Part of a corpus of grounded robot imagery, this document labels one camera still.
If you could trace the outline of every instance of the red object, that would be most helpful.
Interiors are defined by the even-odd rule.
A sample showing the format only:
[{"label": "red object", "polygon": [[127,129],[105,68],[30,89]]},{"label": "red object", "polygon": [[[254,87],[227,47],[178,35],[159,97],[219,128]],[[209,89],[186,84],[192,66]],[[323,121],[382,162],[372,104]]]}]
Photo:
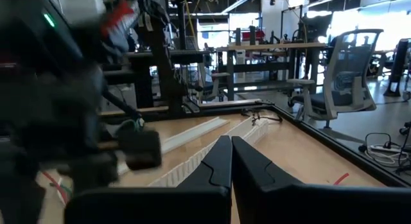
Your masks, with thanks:
[{"label": "red object", "polygon": [[41,173],[44,176],[46,176],[46,178],[48,178],[51,181],[51,183],[53,183],[56,186],[56,189],[62,195],[64,204],[67,204],[67,196],[66,196],[66,192],[63,190],[63,188],[60,187],[60,185],[56,182],[56,180],[54,180],[54,178],[52,176],[50,176],[50,174],[48,174],[47,172],[41,172]]},{"label": "red object", "polygon": [[124,17],[124,15],[134,14],[133,9],[128,6],[126,0],[121,0],[116,9],[109,15],[107,22],[101,26],[101,33],[104,37],[109,35],[109,30],[117,26],[118,22]]},{"label": "red object", "polygon": [[[243,32],[241,34],[243,36],[243,41],[249,41],[251,37],[251,32]],[[261,40],[265,38],[264,31],[256,31],[256,40]]]},{"label": "red object", "polygon": [[348,173],[342,175],[336,182],[334,182],[334,185],[338,185],[339,183],[341,183],[348,176],[349,176]]}]

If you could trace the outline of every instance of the concrete floor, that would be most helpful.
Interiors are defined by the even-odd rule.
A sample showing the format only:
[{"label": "concrete floor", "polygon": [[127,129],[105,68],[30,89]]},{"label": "concrete floor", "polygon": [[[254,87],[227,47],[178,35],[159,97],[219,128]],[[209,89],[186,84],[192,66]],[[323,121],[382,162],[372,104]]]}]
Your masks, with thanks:
[{"label": "concrete floor", "polygon": [[[355,137],[361,140],[371,132],[387,133],[391,136],[392,142],[402,145],[405,137],[399,134],[399,129],[404,125],[404,122],[411,121],[409,114],[410,107],[408,102],[403,102],[402,98],[385,97],[383,93],[387,89],[388,79],[375,79],[368,82],[372,97],[377,104],[377,109],[369,112],[355,112],[339,114],[338,119],[332,120],[330,126],[334,131]],[[403,91],[403,84],[401,84],[400,91]],[[298,111],[299,105],[294,105],[293,108],[287,105],[287,96],[281,92],[249,92],[238,95],[242,99],[267,99],[274,102],[277,106],[289,111],[295,115]],[[315,128],[323,128],[325,121],[314,121],[306,119],[306,122]],[[387,136],[374,135],[369,137],[369,144],[383,144],[387,141]],[[358,151],[359,144],[349,141],[339,141],[354,151]],[[408,180],[411,183],[411,177],[402,173],[401,178]]]}]

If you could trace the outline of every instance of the office chair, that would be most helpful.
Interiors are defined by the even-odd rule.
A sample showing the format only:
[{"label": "office chair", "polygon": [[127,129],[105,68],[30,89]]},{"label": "office chair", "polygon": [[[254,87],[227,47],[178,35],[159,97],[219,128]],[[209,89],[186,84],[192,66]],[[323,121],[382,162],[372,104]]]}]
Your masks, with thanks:
[{"label": "office chair", "polygon": [[307,115],[314,120],[326,121],[322,131],[328,135],[336,139],[364,143],[363,140],[332,131],[329,122],[336,119],[340,112],[376,109],[367,86],[366,74],[378,36],[382,31],[380,29],[354,30],[345,32],[337,38],[330,63],[324,73],[322,92],[309,93],[309,86],[317,83],[313,80],[288,80],[303,87],[302,95],[292,98],[293,102],[302,104],[295,117],[296,120],[303,120]]}]

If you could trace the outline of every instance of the chair backrest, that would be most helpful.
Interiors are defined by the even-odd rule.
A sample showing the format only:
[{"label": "chair backrest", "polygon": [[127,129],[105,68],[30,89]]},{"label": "chair backrest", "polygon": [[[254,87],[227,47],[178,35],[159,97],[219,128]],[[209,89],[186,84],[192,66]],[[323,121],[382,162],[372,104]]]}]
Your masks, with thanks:
[{"label": "chair backrest", "polygon": [[328,114],[336,117],[337,112],[376,108],[366,74],[381,32],[381,29],[354,30],[337,37],[323,86]]}]

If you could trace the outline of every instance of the standing desk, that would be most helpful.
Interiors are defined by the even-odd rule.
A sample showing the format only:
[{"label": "standing desk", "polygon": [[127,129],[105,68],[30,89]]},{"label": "standing desk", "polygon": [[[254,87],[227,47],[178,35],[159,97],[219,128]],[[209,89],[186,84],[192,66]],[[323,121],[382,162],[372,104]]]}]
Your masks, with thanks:
[{"label": "standing desk", "polygon": [[[265,116],[273,116],[273,114],[267,112]],[[239,114],[220,117],[230,122],[165,154],[162,159],[162,166],[158,169],[126,173],[116,186],[139,187],[148,185],[181,162],[188,160],[194,153],[211,144],[220,135],[228,132],[246,119],[246,117]],[[212,118],[214,117],[158,121],[146,125],[156,129],[160,133],[160,138],[164,140]],[[343,174],[349,173],[349,176],[340,183],[341,186],[384,186],[381,182],[285,120],[281,124],[270,121],[268,134],[262,137],[254,147],[280,168],[304,183],[329,185],[333,184]],[[50,173],[53,177],[58,178],[54,171]],[[48,185],[49,181],[42,175],[39,175],[38,182],[47,188],[43,219],[40,223],[62,223],[63,205],[57,199],[55,189]],[[232,223],[237,224],[239,220],[234,199],[235,197],[233,197],[232,203]]]},{"label": "standing desk", "polygon": [[[307,49],[307,53],[310,56],[308,59],[310,62],[306,62],[306,64],[311,65],[311,80],[317,82],[317,73],[318,73],[318,65],[319,65],[319,52],[322,48],[326,47],[323,43],[289,43],[289,44],[262,44],[262,45],[249,45],[249,46],[227,46],[227,47],[220,47],[217,48],[217,52],[226,51],[227,52],[227,72],[230,74],[227,80],[227,97],[229,101],[234,100],[234,87],[237,85],[239,87],[240,84],[234,84],[234,73],[244,72],[244,71],[235,71],[235,67],[244,67],[246,69],[250,69],[253,67],[252,65],[234,65],[233,58],[236,50],[245,50],[245,51],[257,51],[257,50],[267,50],[267,49],[282,49],[287,48],[290,50],[290,61],[288,65],[286,65],[289,70],[288,78],[293,79],[295,76],[299,77],[300,66],[297,64],[295,65],[295,51],[297,49]],[[296,85],[290,84],[289,86],[295,88]],[[315,92],[316,85],[311,86],[310,92]]]}]

